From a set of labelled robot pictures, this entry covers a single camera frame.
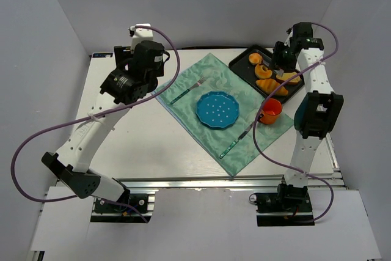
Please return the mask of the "metal tongs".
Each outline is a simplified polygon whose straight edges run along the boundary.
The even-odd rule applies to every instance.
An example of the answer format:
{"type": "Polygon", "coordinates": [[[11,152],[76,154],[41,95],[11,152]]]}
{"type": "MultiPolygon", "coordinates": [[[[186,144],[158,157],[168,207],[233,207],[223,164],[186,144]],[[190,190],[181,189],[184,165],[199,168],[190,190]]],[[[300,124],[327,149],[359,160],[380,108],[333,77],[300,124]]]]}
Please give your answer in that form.
{"type": "Polygon", "coordinates": [[[266,65],[264,62],[261,64],[261,69],[263,72],[261,74],[261,77],[263,79],[269,79],[269,78],[272,78],[273,76],[277,76],[277,75],[282,76],[284,74],[284,71],[272,69],[270,66],[266,65]]]}

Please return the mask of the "orange ring donut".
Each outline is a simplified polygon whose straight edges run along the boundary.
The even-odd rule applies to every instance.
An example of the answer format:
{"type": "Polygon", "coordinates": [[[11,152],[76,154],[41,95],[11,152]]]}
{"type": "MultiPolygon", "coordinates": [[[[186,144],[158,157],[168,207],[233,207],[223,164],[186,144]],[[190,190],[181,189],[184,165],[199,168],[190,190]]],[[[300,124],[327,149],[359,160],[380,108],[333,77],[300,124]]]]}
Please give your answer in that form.
{"type": "Polygon", "coordinates": [[[256,65],[254,72],[258,79],[269,79],[273,74],[273,71],[263,64],[256,65]]]}

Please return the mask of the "small round bun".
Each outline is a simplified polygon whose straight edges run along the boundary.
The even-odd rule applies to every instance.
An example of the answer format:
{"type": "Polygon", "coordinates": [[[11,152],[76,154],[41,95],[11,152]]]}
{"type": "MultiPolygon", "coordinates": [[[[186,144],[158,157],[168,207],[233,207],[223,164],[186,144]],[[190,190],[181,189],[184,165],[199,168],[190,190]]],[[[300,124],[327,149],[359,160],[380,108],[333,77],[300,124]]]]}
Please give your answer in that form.
{"type": "Polygon", "coordinates": [[[248,60],[252,65],[256,66],[262,63],[263,57],[259,53],[251,53],[248,60]]]}

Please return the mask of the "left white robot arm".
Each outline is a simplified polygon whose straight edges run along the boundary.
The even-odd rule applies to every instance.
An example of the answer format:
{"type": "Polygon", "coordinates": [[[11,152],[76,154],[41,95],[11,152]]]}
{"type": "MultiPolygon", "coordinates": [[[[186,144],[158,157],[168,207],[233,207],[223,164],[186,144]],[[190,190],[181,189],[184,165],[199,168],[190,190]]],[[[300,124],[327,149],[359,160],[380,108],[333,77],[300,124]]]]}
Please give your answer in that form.
{"type": "Polygon", "coordinates": [[[79,124],[68,141],[56,152],[46,152],[42,163],[79,198],[89,196],[124,202],[129,190],[118,180],[90,169],[91,161],[115,124],[129,111],[106,114],[118,106],[128,106],[156,89],[164,74],[162,44],[146,40],[136,45],[131,57],[120,61],[100,86],[89,112],[89,121],[79,124]]]}

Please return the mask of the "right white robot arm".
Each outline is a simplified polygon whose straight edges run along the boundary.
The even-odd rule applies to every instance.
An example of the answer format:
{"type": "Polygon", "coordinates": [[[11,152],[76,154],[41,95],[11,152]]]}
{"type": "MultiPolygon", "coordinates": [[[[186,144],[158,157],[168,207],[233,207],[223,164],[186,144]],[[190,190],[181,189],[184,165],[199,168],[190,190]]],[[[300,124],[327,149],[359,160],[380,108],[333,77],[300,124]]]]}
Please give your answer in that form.
{"type": "Polygon", "coordinates": [[[322,140],[332,131],[344,98],[333,90],[323,62],[323,41],[313,36],[312,24],[300,22],[288,31],[285,42],[274,47],[270,69],[295,72],[307,91],[294,115],[296,144],[290,167],[278,186],[277,198],[284,206],[299,205],[307,196],[307,175],[322,140]]]}

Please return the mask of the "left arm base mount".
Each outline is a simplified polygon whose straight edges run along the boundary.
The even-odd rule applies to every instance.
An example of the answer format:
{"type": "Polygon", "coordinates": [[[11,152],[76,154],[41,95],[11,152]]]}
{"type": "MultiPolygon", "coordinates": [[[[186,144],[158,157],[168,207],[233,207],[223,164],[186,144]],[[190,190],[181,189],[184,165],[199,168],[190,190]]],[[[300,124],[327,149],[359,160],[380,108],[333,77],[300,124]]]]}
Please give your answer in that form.
{"type": "Polygon", "coordinates": [[[125,205],[107,203],[96,199],[93,204],[91,222],[98,223],[148,223],[153,211],[152,195],[131,193],[125,198],[125,205]]]}

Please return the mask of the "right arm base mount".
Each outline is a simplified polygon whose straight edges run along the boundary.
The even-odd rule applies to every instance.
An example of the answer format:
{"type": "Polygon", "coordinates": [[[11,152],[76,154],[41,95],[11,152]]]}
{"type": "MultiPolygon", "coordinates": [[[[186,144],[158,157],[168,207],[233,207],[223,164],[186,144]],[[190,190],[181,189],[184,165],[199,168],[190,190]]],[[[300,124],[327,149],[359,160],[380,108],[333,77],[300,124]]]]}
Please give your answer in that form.
{"type": "Polygon", "coordinates": [[[303,200],[281,202],[277,193],[252,193],[249,202],[256,207],[258,227],[315,225],[309,194],[303,200]]]}

